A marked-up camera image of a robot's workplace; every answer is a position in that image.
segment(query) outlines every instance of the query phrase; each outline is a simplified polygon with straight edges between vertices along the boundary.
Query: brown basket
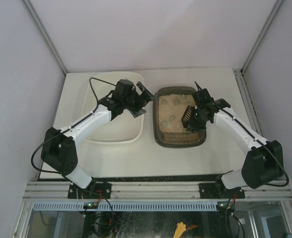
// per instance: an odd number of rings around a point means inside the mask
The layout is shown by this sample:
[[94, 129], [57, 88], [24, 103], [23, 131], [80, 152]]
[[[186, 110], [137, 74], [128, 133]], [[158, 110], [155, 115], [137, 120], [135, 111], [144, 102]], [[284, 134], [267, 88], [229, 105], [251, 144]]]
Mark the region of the brown basket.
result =
[[152, 120], [154, 136], [157, 144], [167, 148], [187, 148], [201, 145], [206, 141], [206, 130], [199, 132], [167, 133], [159, 129], [159, 97], [170, 94], [191, 95], [196, 90], [193, 87], [173, 86], [159, 89], [152, 105]]

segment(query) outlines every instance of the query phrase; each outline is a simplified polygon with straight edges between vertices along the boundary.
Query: gray wall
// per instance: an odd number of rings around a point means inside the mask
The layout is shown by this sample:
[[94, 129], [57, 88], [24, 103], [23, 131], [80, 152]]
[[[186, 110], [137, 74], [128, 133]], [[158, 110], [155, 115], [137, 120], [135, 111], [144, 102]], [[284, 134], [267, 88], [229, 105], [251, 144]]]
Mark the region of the gray wall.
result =
[[0, 238], [10, 236], [36, 174], [30, 156], [53, 121], [63, 81], [21, 2], [0, 1]]
[[292, 188], [292, 0], [283, 4], [246, 76], [269, 139], [283, 145]]

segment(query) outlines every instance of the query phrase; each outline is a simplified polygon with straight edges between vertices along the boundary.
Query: white table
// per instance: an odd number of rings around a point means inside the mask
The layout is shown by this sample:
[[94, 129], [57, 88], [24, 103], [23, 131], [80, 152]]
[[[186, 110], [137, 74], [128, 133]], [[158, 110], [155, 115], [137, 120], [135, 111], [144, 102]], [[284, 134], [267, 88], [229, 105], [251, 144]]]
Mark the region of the white table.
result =
[[[247, 113], [233, 75], [232, 68], [188, 68], [137, 70], [145, 86], [155, 93], [166, 86], [192, 86], [196, 80], [206, 87], [214, 99], [226, 99], [237, 115], [249, 124]], [[55, 128], [70, 124], [81, 116], [88, 79], [98, 72], [68, 73], [62, 91]], [[132, 143], [101, 145], [82, 142], [78, 159], [93, 177], [135, 177], [206, 175], [224, 173], [242, 167], [244, 155], [234, 141], [215, 124], [207, 123], [207, 140], [199, 147], [163, 148], [156, 144], [152, 126], [152, 103], [146, 106], [143, 132]], [[44, 163], [43, 169], [52, 170]], [[41, 173], [41, 179], [61, 178], [57, 174]]]

